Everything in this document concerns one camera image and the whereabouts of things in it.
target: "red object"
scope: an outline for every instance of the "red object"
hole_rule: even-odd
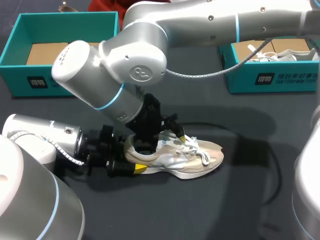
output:
[[[170,0],[149,0],[151,2],[170,3]],[[92,0],[88,7],[89,12],[115,11],[119,14],[120,28],[124,22],[127,9],[140,0]]]

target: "shoe upper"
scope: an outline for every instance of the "shoe upper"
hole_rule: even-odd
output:
[[[197,140],[200,151],[208,153],[209,164],[203,164],[203,158],[194,152],[183,151],[184,143],[177,137],[159,135],[156,152],[149,155],[140,154],[134,147],[134,135],[127,137],[124,143],[124,155],[130,162],[154,168],[166,168],[181,173],[199,173],[216,168],[224,159],[222,147],[209,141]]]

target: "yellow tag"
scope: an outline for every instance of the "yellow tag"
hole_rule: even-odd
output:
[[[135,170],[133,174],[142,174],[145,170],[147,170],[146,165],[141,165],[141,164],[135,164]]]
[[[181,136],[181,137],[180,137],[180,140],[185,143],[185,142],[186,142],[186,137],[185,137],[185,135]]]

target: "black cable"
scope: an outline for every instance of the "black cable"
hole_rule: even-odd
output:
[[[243,135],[241,135],[240,133],[237,133],[235,131],[232,131],[230,129],[228,129],[225,126],[219,125],[219,124],[215,124],[215,123],[209,123],[209,122],[180,122],[180,125],[200,125],[200,126],[210,126],[210,127],[214,127],[214,128],[218,128],[218,129],[222,129],[225,131],[228,131],[230,133],[233,133],[235,135],[237,135],[240,139],[246,139]],[[282,189],[282,185],[283,185],[283,179],[282,179],[282,172],[281,172],[281,168],[280,168],[280,164],[279,164],[279,160],[275,154],[275,152],[273,151],[273,149],[271,148],[271,146],[266,142],[267,145],[267,149],[269,151],[269,153],[272,156],[272,159],[274,161],[275,164],[275,168],[276,168],[276,174],[277,174],[277,178],[278,178],[278,184],[277,187],[275,189],[275,191],[273,192],[273,194],[263,203],[263,206],[267,206],[270,203],[272,203],[277,196],[279,195],[281,189]]]

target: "cable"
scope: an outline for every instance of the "cable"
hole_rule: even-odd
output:
[[[262,44],[261,46],[259,46],[255,51],[253,51],[246,59],[244,59],[243,61],[239,62],[238,64],[222,70],[222,71],[218,71],[218,72],[214,72],[214,73],[208,73],[208,74],[202,74],[202,75],[187,75],[187,74],[182,74],[182,73],[177,73],[174,71],[171,71],[169,69],[166,70],[167,73],[180,77],[180,78],[187,78],[187,79],[203,79],[203,78],[209,78],[209,77],[216,77],[219,75],[223,75],[223,74],[227,74],[231,71],[234,71],[236,69],[238,69],[239,67],[241,67],[243,64],[245,64],[246,62],[248,62],[252,57],[254,57],[261,49],[263,49],[269,42],[271,42],[273,38],[267,38]]]
[[[215,123],[209,123],[209,122],[182,122],[179,123],[180,125],[200,125],[200,126],[210,126],[210,127],[215,127],[215,128],[219,128],[225,131],[228,131],[230,133],[236,134],[240,139],[246,139],[243,135],[241,135],[240,133],[234,132],[230,129],[228,129],[225,126],[219,125],[219,124],[215,124]],[[269,151],[269,153],[272,156],[272,159],[274,160],[274,164],[275,164],[275,169],[276,169],[276,174],[277,174],[277,178],[278,178],[278,184],[276,189],[274,190],[274,192],[272,193],[272,195],[263,203],[263,206],[267,206],[269,205],[271,202],[273,202],[277,196],[279,195],[281,189],[282,189],[282,185],[283,185],[283,177],[282,177],[282,172],[281,172],[281,168],[280,168],[280,164],[279,164],[279,160],[275,154],[275,152],[273,151],[273,149],[271,148],[271,146],[267,143],[267,149]]]
[[[52,140],[49,136],[47,136],[45,134],[37,135],[37,134],[34,134],[32,132],[28,132],[28,131],[20,131],[20,132],[14,134],[13,136],[11,136],[10,140],[15,142],[18,138],[25,136],[25,135],[34,135],[38,138],[47,140],[48,143],[52,144],[69,161],[71,161],[74,164],[77,164],[79,166],[82,166],[83,164],[85,164],[83,161],[79,161],[79,160],[74,159],[72,156],[70,156],[68,153],[66,153],[54,140]]]

